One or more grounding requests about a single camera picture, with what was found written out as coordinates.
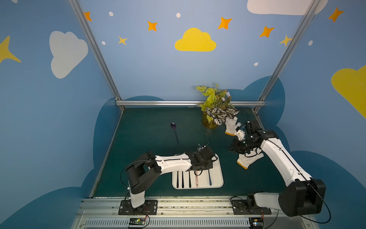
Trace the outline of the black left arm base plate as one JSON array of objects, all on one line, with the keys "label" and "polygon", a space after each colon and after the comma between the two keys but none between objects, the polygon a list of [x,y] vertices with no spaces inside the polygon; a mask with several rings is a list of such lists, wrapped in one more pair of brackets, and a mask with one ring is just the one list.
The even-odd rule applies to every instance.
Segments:
[{"label": "black left arm base plate", "polygon": [[158,200],[146,200],[145,203],[137,208],[133,208],[130,200],[122,200],[118,215],[156,215],[158,208]]}]

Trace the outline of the white rectangular tray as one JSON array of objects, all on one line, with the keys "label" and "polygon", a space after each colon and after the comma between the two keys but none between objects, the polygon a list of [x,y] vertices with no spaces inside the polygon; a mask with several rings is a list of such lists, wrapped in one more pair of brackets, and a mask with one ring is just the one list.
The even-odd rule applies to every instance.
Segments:
[{"label": "white rectangular tray", "polygon": [[[174,189],[183,190],[182,189],[182,171],[179,171],[179,188],[176,187],[176,175],[177,172],[172,173],[172,186]],[[210,169],[212,186],[209,186],[208,174],[207,170],[197,171],[199,187],[197,188],[195,185],[195,175],[194,171],[190,171],[192,187],[189,188],[189,180],[188,180],[188,172],[184,171],[184,180],[185,187],[184,189],[215,189],[220,188],[224,184],[223,174],[221,170],[220,160],[218,155],[216,154],[216,161],[213,163],[213,168]]]}]

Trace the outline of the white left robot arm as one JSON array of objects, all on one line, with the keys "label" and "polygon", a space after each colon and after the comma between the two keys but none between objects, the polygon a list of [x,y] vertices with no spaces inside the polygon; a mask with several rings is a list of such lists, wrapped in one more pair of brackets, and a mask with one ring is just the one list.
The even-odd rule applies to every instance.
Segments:
[{"label": "white left robot arm", "polygon": [[195,152],[184,152],[174,156],[156,156],[144,153],[136,161],[127,165],[127,187],[131,206],[134,209],[145,203],[145,191],[160,175],[174,172],[196,172],[213,169],[218,156],[207,146]]}]

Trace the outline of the dark purple spoon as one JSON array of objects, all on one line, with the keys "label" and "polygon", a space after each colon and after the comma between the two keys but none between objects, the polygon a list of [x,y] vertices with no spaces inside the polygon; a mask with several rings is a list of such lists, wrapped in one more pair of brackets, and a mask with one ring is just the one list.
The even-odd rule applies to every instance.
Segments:
[{"label": "dark purple spoon", "polygon": [[180,142],[179,142],[177,132],[176,132],[176,123],[174,123],[174,122],[171,123],[171,129],[174,131],[174,135],[175,135],[175,138],[176,138],[176,141],[177,141],[177,145],[180,146]]}]

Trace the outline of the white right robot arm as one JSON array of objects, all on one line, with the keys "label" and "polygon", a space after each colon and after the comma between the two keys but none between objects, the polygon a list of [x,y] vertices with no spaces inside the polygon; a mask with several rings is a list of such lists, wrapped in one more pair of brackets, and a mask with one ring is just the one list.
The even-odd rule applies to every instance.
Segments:
[{"label": "white right robot arm", "polygon": [[244,169],[267,155],[282,176],[286,188],[281,193],[257,192],[246,198],[246,208],[280,210],[289,217],[318,214],[325,206],[325,183],[314,179],[290,155],[279,136],[262,129],[256,120],[243,126],[236,118],[226,120],[226,134],[234,136],[229,151],[239,154],[237,163]]}]

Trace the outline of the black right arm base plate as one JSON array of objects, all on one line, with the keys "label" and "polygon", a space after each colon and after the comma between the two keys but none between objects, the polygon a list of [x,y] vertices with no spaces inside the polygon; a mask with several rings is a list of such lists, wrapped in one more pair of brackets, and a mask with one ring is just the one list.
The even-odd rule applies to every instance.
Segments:
[{"label": "black right arm base plate", "polygon": [[271,215],[272,211],[269,208],[260,208],[256,205],[247,204],[246,200],[232,199],[230,201],[235,215]]}]

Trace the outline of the blue fork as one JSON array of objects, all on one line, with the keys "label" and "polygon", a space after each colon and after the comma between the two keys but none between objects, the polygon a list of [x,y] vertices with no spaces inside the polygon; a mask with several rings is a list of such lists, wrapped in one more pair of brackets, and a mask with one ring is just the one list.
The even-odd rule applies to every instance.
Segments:
[{"label": "blue fork", "polygon": [[209,186],[212,186],[212,179],[211,179],[210,169],[207,170],[207,174],[208,174]]}]

